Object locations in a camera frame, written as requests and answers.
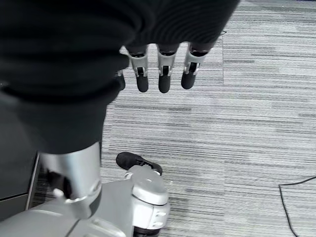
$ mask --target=black cable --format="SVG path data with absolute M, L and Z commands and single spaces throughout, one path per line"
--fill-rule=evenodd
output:
M 76 227 L 76 225 L 78 224 L 79 221 L 80 221 L 80 219 L 76 220 L 76 222 L 75 222 L 74 225 L 70 228 L 70 230 L 69 230 L 68 233 L 65 235 L 65 237 L 69 237 L 69 235 L 70 235 L 71 232 L 74 230 L 74 228 Z
M 299 185 L 299 184 L 304 184 L 312 179 L 316 179 L 316 176 L 312 177 L 312 178 L 309 178 L 309 179 L 306 179 L 304 181 L 300 181 L 300 182 L 297 182 L 297 183 L 290 183 L 290 184 L 279 184 L 278 185 L 278 189 L 280 191 L 280 196 L 281 196 L 281 201 L 282 201 L 282 205 L 283 205 L 283 209 L 284 209 L 284 212 L 285 212 L 285 215 L 286 215 L 286 218 L 287 218 L 287 223 L 288 223 L 288 226 L 290 228 L 290 230 L 292 231 L 292 233 L 294 234 L 295 237 L 299 237 L 299 235 L 294 231 L 293 227 L 292 227 L 292 224 L 291 224 L 291 220 L 290 220 L 290 216 L 288 215 L 288 212 L 287 212 L 287 209 L 286 209 L 286 205 L 284 203 L 284 198 L 283 198 L 283 194 L 282 194 L 282 186 L 292 186 L 292 185 Z

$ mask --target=black sleeve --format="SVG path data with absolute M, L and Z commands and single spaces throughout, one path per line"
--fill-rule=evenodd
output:
M 2 0 L 0 103 L 35 148 L 61 154 L 101 140 L 128 66 L 123 45 L 215 41 L 237 0 Z

